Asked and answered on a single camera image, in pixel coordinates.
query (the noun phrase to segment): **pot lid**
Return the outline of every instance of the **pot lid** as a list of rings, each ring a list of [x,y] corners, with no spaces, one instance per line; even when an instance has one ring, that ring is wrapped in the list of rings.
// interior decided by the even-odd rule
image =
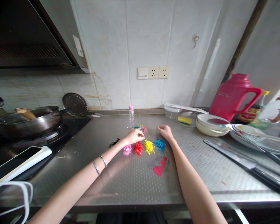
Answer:
[[[67,93],[62,98],[64,109],[70,107],[68,113],[75,117],[81,117],[87,112],[87,103],[82,96],[76,93]]]

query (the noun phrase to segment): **spoon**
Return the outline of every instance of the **spoon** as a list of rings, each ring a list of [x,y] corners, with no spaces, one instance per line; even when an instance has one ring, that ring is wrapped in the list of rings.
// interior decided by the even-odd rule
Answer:
[[[263,149],[262,147],[258,146],[256,143],[254,143],[253,141],[249,140],[248,138],[246,138],[242,133],[240,133],[239,131],[235,130],[232,126],[231,123],[218,119],[218,118],[212,118],[207,120],[208,123],[214,124],[216,126],[220,126],[220,127],[227,127],[233,131],[235,131],[236,133],[238,133],[241,137],[243,137],[245,140],[247,140],[249,143],[251,143],[252,145],[256,146],[258,149],[260,149],[262,152],[265,153],[266,156],[270,157],[272,160],[274,160],[276,163],[278,163],[280,165],[280,158],[275,156],[274,154],[268,152],[267,150]]]
[[[15,111],[23,116],[24,118],[27,118],[29,120],[32,120],[32,119],[35,119],[36,116],[30,111],[30,110],[27,110],[26,108],[17,108],[15,109]]]

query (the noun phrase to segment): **silver bracelet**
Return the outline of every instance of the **silver bracelet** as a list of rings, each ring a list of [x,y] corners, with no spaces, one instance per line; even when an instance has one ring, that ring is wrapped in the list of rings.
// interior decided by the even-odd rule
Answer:
[[[104,160],[104,158],[100,155],[100,158],[103,160],[104,164],[105,164],[105,167],[107,167],[107,163],[106,163],[106,160]]]
[[[94,165],[94,168],[96,169],[97,174],[100,175],[99,168],[97,168],[95,161],[93,160],[92,163]]]

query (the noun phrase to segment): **electrical outlet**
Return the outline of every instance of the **electrical outlet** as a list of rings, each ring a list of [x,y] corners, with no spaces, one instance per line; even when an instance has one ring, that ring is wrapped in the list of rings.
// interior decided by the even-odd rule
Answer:
[[[159,78],[168,78],[170,72],[170,67],[160,67]]]
[[[159,67],[148,68],[148,79],[155,79],[159,77]]]

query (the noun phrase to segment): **gas stove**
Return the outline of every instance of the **gas stove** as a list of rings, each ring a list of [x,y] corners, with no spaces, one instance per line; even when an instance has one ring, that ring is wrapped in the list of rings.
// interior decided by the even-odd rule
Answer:
[[[17,156],[30,146],[48,146],[52,154],[35,164],[14,181],[27,181],[40,171],[46,163],[90,121],[90,118],[64,118],[62,124],[55,130],[33,139],[9,140],[0,136],[0,166]]]

